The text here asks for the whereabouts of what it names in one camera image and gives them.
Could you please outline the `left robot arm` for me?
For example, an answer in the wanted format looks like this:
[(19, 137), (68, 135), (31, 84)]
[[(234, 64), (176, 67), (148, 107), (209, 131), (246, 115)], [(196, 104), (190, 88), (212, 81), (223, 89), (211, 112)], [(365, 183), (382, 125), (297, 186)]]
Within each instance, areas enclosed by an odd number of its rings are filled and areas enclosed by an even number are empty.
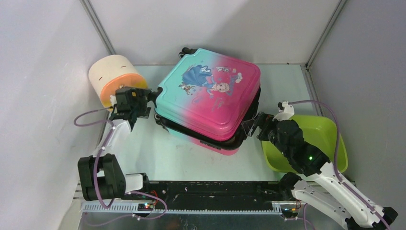
[(125, 175), (116, 152), (133, 131), (138, 118), (148, 117), (148, 102), (153, 97), (151, 89), (123, 87), (110, 96), (111, 110), (107, 119), (100, 120), (109, 128), (107, 135), (92, 155), (78, 161), (81, 191), (86, 201), (123, 198), (126, 192)]

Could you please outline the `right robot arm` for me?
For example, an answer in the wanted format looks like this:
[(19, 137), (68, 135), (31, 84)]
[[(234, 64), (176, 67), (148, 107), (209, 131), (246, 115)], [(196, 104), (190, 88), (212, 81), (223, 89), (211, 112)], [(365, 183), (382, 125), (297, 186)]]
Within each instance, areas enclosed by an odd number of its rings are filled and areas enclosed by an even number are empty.
[(361, 193), (318, 147), (305, 141), (294, 120), (263, 112), (242, 127), (247, 136), (260, 128), (257, 138), (269, 141), (288, 160), (294, 172), (279, 181), (279, 196), (304, 201), (329, 216), (345, 230), (388, 230), (398, 213)]

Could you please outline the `pink teal cartoon suitcase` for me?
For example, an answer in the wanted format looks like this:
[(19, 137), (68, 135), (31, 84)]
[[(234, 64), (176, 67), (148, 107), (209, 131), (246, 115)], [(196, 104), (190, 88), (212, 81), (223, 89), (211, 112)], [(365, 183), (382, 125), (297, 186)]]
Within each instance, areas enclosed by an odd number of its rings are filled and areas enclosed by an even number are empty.
[(184, 47), (158, 85), (155, 121), (170, 134), (222, 155), (235, 154), (257, 113), (259, 67), (213, 51)]

